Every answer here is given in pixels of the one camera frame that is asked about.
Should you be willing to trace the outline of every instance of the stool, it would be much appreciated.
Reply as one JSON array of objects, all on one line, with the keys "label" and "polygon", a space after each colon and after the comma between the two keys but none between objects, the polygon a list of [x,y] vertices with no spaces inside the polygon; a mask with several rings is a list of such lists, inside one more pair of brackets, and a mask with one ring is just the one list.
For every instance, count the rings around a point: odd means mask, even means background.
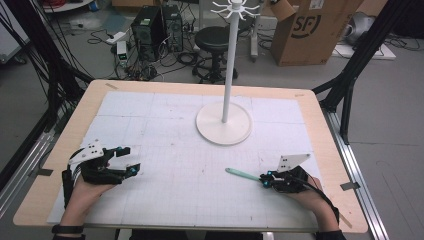
[{"label": "stool", "polygon": [[[200,60],[194,66],[192,70],[193,75],[200,77],[199,83],[203,81],[209,81],[215,83],[217,81],[225,81],[225,76],[222,76],[221,73],[226,70],[226,68],[221,68],[220,63],[227,63],[227,60],[224,58],[224,54],[228,51],[228,40],[229,40],[229,28],[225,27],[206,27],[197,32],[194,37],[194,42],[196,45],[206,51],[211,53],[212,57],[204,58]],[[207,60],[212,60],[212,66],[204,66]],[[207,70],[206,74],[201,74],[200,69]],[[238,77],[236,69],[233,70],[233,79]]]}]

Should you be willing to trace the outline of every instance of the white pole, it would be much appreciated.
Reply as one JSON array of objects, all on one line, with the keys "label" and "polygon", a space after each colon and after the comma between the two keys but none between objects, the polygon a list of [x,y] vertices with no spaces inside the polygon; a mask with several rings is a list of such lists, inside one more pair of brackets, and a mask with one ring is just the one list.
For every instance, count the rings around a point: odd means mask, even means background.
[{"label": "white pole", "polygon": [[[232,0],[232,9],[238,10],[242,4],[241,0]],[[238,33],[239,14],[232,12],[230,22],[230,39],[228,45],[227,75],[225,77],[224,110],[222,113],[222,122],[228,120],[228,106],[230,104],[231,85],[233,83],[234,59],[236,55],[237,33]]]}]

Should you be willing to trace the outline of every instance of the black wrist strap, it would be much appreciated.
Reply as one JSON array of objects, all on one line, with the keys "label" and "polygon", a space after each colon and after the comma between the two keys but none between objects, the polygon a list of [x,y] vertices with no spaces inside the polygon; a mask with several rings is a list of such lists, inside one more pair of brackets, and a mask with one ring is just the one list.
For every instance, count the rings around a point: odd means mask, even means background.
[{"label": "black wrist strap", "polygon": [[79,234],[84,230],[84,226],[60,226],[56,224],[52,228],[52,233]]}]

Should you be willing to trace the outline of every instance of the teal stick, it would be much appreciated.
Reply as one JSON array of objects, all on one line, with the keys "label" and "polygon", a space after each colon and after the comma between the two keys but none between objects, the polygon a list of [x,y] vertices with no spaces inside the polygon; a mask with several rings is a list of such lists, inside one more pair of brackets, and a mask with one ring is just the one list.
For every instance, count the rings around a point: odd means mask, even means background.
[{"label": "teal stick", "polygon": [[244,178],[248,178],[248,179],[251,179],[251,180],[259,181],[259,177],[252,176],[250,174],[247,174],[245,172],[236,170],[234,168],[226,168],[225,171],[227,173],[231,173],[231,174],[234,174],[234,175],[237,175],[237,176],[240,176],[240,177],[244,177]]}]

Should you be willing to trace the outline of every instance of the sf logo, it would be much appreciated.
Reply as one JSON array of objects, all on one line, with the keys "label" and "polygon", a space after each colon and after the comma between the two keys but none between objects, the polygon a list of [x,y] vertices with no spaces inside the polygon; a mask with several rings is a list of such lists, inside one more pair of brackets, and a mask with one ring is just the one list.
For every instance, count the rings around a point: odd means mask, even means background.
[{"label": "sf logo", "polygon": [[299,39],[299,38],[305,38],[310,36],[318,28],[320,21],[321,21],[321,15],[298,17],[296,19],[296,23],[293,28],[292,38]]}]

